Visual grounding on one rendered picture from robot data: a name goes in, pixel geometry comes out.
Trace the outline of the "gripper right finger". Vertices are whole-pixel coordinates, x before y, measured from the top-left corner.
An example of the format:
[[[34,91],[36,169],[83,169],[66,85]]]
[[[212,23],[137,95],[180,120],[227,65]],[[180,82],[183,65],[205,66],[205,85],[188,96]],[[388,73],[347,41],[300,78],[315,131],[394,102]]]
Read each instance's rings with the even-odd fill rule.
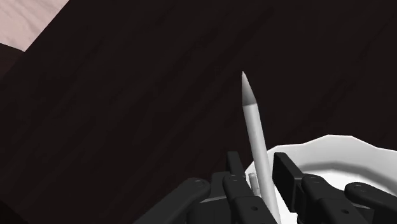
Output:
[[[272,178],[298,224],[397,224],[396,196],[360,182],[339,190],[303,173],[286,153],[274,153]]]

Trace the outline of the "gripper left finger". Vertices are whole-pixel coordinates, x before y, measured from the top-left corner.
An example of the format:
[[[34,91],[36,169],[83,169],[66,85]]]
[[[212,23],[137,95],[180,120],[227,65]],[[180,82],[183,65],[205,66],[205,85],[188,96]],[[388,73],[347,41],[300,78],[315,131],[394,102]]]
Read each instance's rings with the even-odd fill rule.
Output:
[[[253,194],[236,151],[217,181],[188,178],[133,224],[277,224]]]

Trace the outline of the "white pen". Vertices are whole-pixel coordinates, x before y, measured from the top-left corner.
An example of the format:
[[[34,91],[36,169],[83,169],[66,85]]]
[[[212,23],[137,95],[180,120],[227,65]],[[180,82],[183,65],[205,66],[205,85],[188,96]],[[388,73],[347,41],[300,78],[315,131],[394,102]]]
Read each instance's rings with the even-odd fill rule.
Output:
[[[272,179],[272,171],[268,159],[267,147],[261,125],[259,107],[248,78],[244,72],[241,74],[241,84],[242,108],[260,194],[277,224],[282,224],[275,194],[275,186]]]

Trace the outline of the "white bowl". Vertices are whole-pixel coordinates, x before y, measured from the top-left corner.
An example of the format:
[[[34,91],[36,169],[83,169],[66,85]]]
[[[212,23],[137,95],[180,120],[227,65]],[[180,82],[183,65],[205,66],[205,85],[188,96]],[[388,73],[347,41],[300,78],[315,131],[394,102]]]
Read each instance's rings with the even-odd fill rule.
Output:
[[[362,182],[397,196],[397,151],[352,136],[326,135],[268,150],[270,165],[276,152],[286,153],[302,172],[321,176],[339,190]]]

